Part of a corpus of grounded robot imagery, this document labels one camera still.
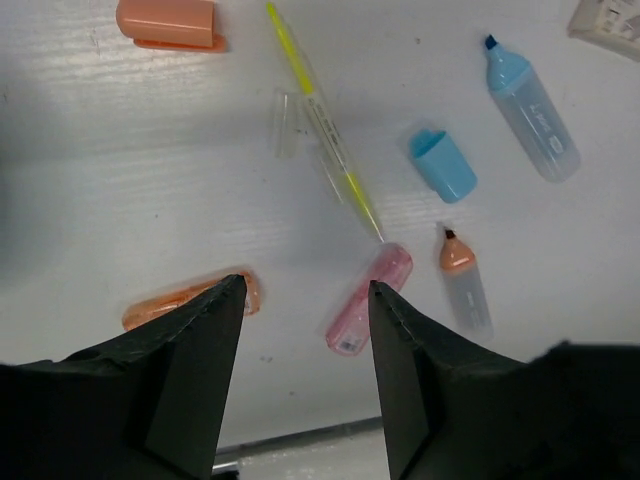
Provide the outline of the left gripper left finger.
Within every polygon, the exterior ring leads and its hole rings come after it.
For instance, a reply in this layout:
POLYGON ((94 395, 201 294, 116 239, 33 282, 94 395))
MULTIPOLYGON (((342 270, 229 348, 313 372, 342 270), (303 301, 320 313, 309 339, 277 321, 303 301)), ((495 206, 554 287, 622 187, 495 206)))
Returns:
POLYGON ((66 359, 1 368, 5 479, 208 479, 243 323, 230 275, 66 359))

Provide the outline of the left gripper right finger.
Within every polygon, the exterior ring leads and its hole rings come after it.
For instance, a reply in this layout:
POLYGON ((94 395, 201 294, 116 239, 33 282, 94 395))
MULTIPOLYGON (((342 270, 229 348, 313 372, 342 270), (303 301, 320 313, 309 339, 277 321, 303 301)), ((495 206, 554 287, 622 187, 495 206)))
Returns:
POLYGON ((369 287, 394 479, 635 479, 639 349, 563 342, 519 362, 369 287))

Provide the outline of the yellow clear pen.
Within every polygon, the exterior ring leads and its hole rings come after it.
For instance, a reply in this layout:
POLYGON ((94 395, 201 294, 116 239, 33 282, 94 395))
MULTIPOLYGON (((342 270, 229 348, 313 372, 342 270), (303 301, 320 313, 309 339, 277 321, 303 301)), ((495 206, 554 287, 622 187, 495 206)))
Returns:
POLYGON ((324 148, 323 170, 341 202, 346 202, 367 232, 384 242, 382 224, 364 188, 356 164, 342 139, 315 75, 293 32, 272 1, 266 11, 301 90, 303 108, 324 148))

